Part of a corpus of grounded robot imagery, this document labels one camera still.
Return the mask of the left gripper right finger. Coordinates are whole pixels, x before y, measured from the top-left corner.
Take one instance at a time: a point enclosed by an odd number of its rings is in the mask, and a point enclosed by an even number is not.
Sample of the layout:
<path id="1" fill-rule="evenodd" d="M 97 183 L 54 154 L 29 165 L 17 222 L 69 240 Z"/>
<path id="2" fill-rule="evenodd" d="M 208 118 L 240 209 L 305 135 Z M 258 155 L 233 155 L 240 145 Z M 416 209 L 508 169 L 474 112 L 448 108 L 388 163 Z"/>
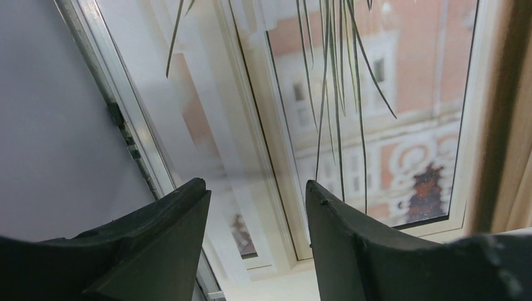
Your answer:
<path id="1" fill-rule="evenodd" d="M 393 229 L 306 184 L 321 300 L 530 300 L 531 236 L 435 243 Z"/>

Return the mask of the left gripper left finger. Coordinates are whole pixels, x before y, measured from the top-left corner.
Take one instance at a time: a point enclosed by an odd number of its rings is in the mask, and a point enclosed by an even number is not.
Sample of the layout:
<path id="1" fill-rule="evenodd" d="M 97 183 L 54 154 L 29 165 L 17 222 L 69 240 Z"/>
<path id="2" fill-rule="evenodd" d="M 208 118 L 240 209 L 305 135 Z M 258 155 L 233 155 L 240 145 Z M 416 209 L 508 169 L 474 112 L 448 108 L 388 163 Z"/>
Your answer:
<path id="1" fill-rule="evenodd" d="M 191 300 L 211 191 L 194 178 L 74 238 L 1 238 L 2 300 Z"/>

